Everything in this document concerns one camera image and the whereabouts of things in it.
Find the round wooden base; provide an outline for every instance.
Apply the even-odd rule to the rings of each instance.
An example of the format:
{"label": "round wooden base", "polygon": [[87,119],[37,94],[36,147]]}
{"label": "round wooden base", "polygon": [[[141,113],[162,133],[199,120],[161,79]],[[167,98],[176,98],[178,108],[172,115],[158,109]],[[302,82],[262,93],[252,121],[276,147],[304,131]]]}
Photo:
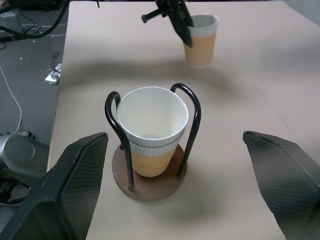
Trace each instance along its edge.
{"label": "round wooden base", "polygon": [[168,167],[163,173],[154,177],[145,177],[133,171],[134,191],[128,190],[128,172],[125,151],[116,149],[112,158],[112,173],[118,187],[130,198],[138,201],[158,201],[169,197],[183,183],[187,166],[181,179],[177,179],[177,173],[184,157],[184,151],[180,145],[170,160]]}

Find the white paper cup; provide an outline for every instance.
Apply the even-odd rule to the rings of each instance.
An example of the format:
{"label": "white paper cup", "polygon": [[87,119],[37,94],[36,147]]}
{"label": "white paper cup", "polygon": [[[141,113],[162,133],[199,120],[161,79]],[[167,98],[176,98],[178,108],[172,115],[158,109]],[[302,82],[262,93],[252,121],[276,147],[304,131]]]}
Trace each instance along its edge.
{"label": "white paper cup", "polygon": [[162,174],[182,136],[183,133],[177,140],[162,147],[144,147],[130,142],[133,170],[144,177],[155,177]]}
{"label": "white paper cup", "polygon": [[129,92],[117,108],[118,123],[129,141],[159,148],[176,141],[188,122],[188,109],[174,92],[156,86]]}
{"label": "white paper cup", "polygon": [[184,44],[187,63],[202,69],[212,63],[219,18],[210,14],[192,16],[194,27],[189,26],[193,47]]}

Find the table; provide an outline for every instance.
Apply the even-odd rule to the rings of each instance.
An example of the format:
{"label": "table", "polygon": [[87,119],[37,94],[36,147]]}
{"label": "table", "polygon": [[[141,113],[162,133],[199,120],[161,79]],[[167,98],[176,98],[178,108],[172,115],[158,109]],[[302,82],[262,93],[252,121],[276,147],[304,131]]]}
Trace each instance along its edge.
{"label": "table", "polygon": [[[168,18],[143,24],[153,2],[71,2],[49,168],[79,138],[108,132],[100,196],[88,240],[284,240],[260,195],[245,130],[277,135],[319,153],[320,27],[282,2],[191,2],[220,18],[214,61],[191,69]],[[120,144],[107,123],[111,91],[184,83],[202,107],[181,188],[157,203],[118,189],[111,170]],[[193,105],[186,102],[190,115]],[[187,141],[185,136],[181,145]]]}

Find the gray floor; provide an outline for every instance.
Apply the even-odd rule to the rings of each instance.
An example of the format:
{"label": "gray floor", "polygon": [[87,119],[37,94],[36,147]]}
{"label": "gray floor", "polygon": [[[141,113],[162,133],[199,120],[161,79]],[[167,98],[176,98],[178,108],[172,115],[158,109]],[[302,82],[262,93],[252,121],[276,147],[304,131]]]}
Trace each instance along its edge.
{"label": "gray floor", "polygon": [[283,0],[292,9],[320,26],[320,0]]}
{"label": "gray floor", "polygon": [[[58,11],[23,11],[42,26],[52,25]],[[30,21],[20,18],[22,24]],[[66,23],[65,14],[62,23]],[[67,26],[58,26],[52,34],[66,33]],[[64,36],[25,39],[6,43],[0,50],[0,66],[7,82],[22,108],[21,131],[33,132],[36,139],[49,146],[54,121],[59,85],[45,82],[49,74],[54,51],[63,51]],[[12,133],[18,125],[19,108],[11,97],[0,74],[0,131]]]}

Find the black metal wire frame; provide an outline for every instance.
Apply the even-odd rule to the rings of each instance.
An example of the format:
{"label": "black metal wire frame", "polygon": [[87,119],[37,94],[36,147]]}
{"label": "black metal wire frame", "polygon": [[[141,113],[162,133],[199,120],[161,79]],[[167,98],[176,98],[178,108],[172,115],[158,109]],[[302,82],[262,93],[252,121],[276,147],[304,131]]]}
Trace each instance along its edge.
{"label": "black metal wire frame", "polygon": [[122,129],[122,127],[119,125],[119,123],[115,120],[111,106],[112,102],[115,100],[115,106],[118,108],[118,105],[121,101],[120,94],[116,91],[110,92],[108,97],[105,100],[104,104],[104,113],[107,121],[115,131],[115,133],[118,135],[121,144],[123,146],[124,154],[125,154],[125,161],[126,161],[126,169],[128,173],[128,184],[129,184],[129,191],[133,192],[135,190],[135,183],[134,183],[134,172],[132,168],[132,158],[131,158],[131,146],[130,142],[127,138],[127,135],[125,131]]}
{"label": "black metal wire frame", "polygon": [[196,136],[197,136],[197,133],[199,130],[200,121],[201,121],[201,106],[200,106],[200,102],[199,102],[197,96],[195,95],[195,93],[190,88],[188,88],[186,85],[184,85],[182,83],[176,83],[170,88],[170,91],[175,93],[176,89],[181,89],[182,91],[184,91],[191,98],[193,105],[194,105],[194,117],[193,117],[192,127],[190,130],[188,142],[186,143],[186,147],[184,150],[183,160],[182,160],[182,163],[179,167],[178,173],[176,175],[177,178],[179,179],[183,175],[183,172],[184,172],[185,167],[187,165],[187,161],[188,161],[192,146],[195,142],[195,139],[196,139]]}

